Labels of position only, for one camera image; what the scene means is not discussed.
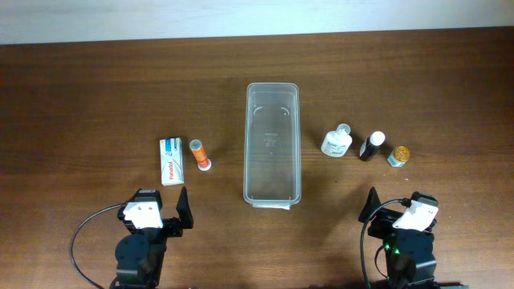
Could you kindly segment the dark bottle white cap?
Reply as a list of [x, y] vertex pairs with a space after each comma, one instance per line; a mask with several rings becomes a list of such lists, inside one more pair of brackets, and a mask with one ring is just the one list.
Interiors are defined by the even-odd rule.
[[373, 132], [362, 144], [359, 151], [361, 161], [370, 161], [378, 153], [380, 146], [384, 143], [386, 136], [381, 131]]

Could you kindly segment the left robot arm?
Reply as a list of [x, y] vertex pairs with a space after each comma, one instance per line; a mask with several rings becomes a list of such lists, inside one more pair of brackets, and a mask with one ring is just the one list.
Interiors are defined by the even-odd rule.
[[194, 227], [186, 187], [177, 201], [177, 217], [161, 217], [161, 194], [155, 189], [139, 189], [121, 205], [117, 217], [129, 235], [115, 249], [116, 277], [111, 288], [156, 288], [159, 285], [167, 240], [180, 238]]

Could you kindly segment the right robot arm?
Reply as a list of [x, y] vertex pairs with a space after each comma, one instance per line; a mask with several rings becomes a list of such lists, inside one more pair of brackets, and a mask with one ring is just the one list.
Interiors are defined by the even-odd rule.
[[[368, 288], [451, 289], [465, 288], [464, 284], [438, 283], [434, 272], [437, 261], [433, 254], [433, 227], [439, 202], [433, 196], [414, 192], [411, 197], [381, 202], [371, 188], [358, 221], [363, 224], [360, 234], [360, 259], [365, 286]], [[365, 265], [365, 236], [380, 239], [377, 252], [385, 254], [384, 279], [372, 283]]]

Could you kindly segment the white Panadol box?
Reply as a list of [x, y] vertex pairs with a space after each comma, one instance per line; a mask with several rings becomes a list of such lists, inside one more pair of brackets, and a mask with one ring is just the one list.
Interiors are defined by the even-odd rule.
[[184, 166], [182, 140], [179, 137], [166, 138], [159, 142], [161, 158], [161, 183], [163, 186], [183, 184]]

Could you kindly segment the orange tablet tube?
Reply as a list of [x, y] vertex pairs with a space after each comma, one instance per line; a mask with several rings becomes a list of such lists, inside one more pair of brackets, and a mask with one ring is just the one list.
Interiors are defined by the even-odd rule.
[[190, 142], [190, 150], [193, 153], [197, 166], [201, 171], [207, 171], [211, 168], [212, 162], [208, 158], [200, 140], [192, 140]]

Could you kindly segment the white plastic bottle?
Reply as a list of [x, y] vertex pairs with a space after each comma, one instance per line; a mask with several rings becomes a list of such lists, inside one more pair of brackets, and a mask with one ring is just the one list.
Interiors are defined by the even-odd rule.
[[326, 134], [321, 151], [330, 157], [343, 157], [353, 142], [350, 133], [347, 124], [339, 124], [336, 130]]

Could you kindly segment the small jar gold lid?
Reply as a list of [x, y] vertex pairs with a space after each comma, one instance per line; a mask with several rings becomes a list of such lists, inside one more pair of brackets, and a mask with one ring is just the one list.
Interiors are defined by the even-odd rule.
[[398, 146], [387, 157], [387, 161], [393, 167], [402, 167], [410, 159], [410, 156], [411, 153], [407, 147]]

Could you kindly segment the clear plastic container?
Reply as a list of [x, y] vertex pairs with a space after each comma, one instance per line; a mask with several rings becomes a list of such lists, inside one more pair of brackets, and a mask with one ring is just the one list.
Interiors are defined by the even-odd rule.
[[293, 83], [247, 87], [244, 200], [288, 210], [301, 200], [300, 92]]

